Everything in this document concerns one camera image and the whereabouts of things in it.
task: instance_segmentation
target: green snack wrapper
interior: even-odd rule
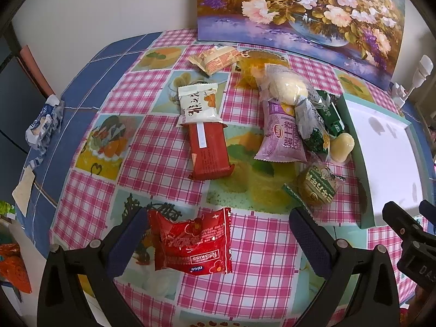
[[[309,99],[304,98],[295,107],[298,132],[309,151],[321,155],[326,160],[330,148],[330,137],[325,130],[324,121],[313,108]]]
[[[322,108],[317,108],[317,111],[321,118],[324,120],[326,131],[330,135],[336,137],[345,130],[345,125],[341,117],[339,116],[339,113],[337,112],[333,102],[329,102],[330,95],[323,90],[317,89],[316,91],[323,100],[327,101],[326,104],[328,104],[328,106],[324,105]]]

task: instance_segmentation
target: bolt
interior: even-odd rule
[[[96,248],[99,248],[100,247],[100,244],[101,244],[102,242],[99,240],[99,239],[95,239],[95,240],[92,240],[90,243],[89,243],[89,246],[92,248],[92,249],[96,249]]]
[[[50,252],[56,253],[58,249],[59,249],[58,244],[54,243],[50,245]]]
[[[386,247],[383,246],[382,244],[378,244],[377,249],[380,253],[386,253],[386,251],[387,251]]]
[[[345,248],[348,247],[348,242],[343,240],[343,239],[341,239],[341,238],[336,241],[336,244],[337,244],[338,247],[341,247],[342,249],[345,249]]]

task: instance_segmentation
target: orange bag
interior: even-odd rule
[[[0,275],[23,293],[30,294],[32,288],[27,274],[25,262],[20,257],[20,246],[16,243],[0,245],[0,255],[4,261],[0,262]]]

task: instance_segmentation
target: snack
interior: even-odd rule
[[[171,222],[156,210],[148,212],[156,243],[155,270],[173,268],[192,275],[230,273],[230,208],[194,220]]]
[[[258,80],[262,91],[268,90],[270,97],[295,106],[300,96],[316,93],[313,86],[302,76],[283,65],[265,65],[265,76]]]
[[[214,123],[185,124],[189,131],[193,171],[191,180],[215,180],[231,175],[223,129],[227,125]]]
[[[330,137],[325,130],[324,121],[307,98],[295,107],[295,119],[298,132],[309,151],[326,160],[330,148]]]
[[[257,160],[272,162],[306,162],[306,154],[299,136],[294,107],[277,100],[262,101],[264,138]]]
[[[235,47],[213,46],[198,55],[189,56],[188,60],[197,65],[209,76],[240,60],[242,53]]]
[[[338,136],[345,130],[345,125],[342,122],[339,113],[336,110],[333,102],[330,102],[330,95],[323,90],[317,90],[319,96],[326,101],[326,104],[322,108],[317,108],[318,113],[324,120],[326,131],[332,136]]]
[[[334,162],[343,163],[354,149],[354,139],[348,133],[341,133],[330,141],[330,156]]]
[[[265,64],[284,65],[289,67],[289,62],[280,55],[264,50],[248,50],[244,52],[247,57],[239,60],[241,68],[241,81],[239,86],[249,86],[258,88],[256,79],[262,79],[265,76]]]
[[[332,202],[343,181],[327,165],[313,164],[298,176],[298,193],[307,205],[319,207]]]
[[[218,84],[179,87],[180,117],[177,126],[197,122],[222,122],[216,110]]]

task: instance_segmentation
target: pink gingham pattern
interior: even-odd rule
[[[344,164],[328,164],[332,172],[345,177],[345,182],[339,188],[333,201],[327,207],[316,210],[313,216],[320,222],[336,223],[360,222],[360,206],[358,179],[355,174],[353,160]]]
[[[102,238],[115,184],[73,169],[59,203],[53,231],[70,249]]]
[[[427,231],[428,221],[422,218],[421,226],[424,231]],[[397,263],[401,258],[401,243],[402,240],[389,226],[370,228],[368,230],[368,249],[374,249],[378,244],[382,244],[387,248],[389,257],[394,268],[395,280],[398,286],[398,298],[400,302],[409,297],[414,291],[416,284],[407,277],[402,277],[401,272],[397,268]]]
[[[374,98],[374,102],[376,104],[382,106],[383,108],[386,108],[391,112],[394,112],[395,114],[398,114],[398,109],[392,101],[392,98],[387,94],[387,92],[383,91],[377,86],[374,86],[373,84],[370,84],[369,82],[366,82],[366,85],[368,86],[369,93],[371,93],[372,98]]]
[[[314,87],[336,95],[342,94],[339,80],[330,65],[295,54],[289,54],[289,62],[292,69],[307,78]]]
[[[171,327],[176,309],[174,305],[159,301],[132,289],[130,284],[123,284],[117,279],[114,280],[119,290],[132,311],[141,320],[144,326],[149,327]]]
[[[196,29],[176,29],[163,32],[152,44],[156,47],[174,47],[177,45],[190,45],[197,39]]]
[[[233,318],[284,318],[299,265],[288,221],[232,211],[231,234],[233,273],[185,274],[178,304]]]
[[[147,116],[135,139],[118,184],[151,195],[198,204],[203,182],[192,181],[186,130],[176,128],[177,117]]]
[[[174,70],[200,70],[197,65],[194,65],[188,60],[189,56],[200,54],[201,52],[211,49],[213,45],[204,45],[204,44],[194,44],[186,48],[186,50],[182,53],[182,56],[174,65]],[[220,71],[230,71],[232,69],[232,65],[226,66],[224,69]]]
[[[238,87],[241,74],[232,73],[225,93],[221,118],[224,122],[263,126],[263,111],[260,107],[259,91]]]
[[[102,113],[146,114],[170,70],[152,70],[127,74],[106,98]]]

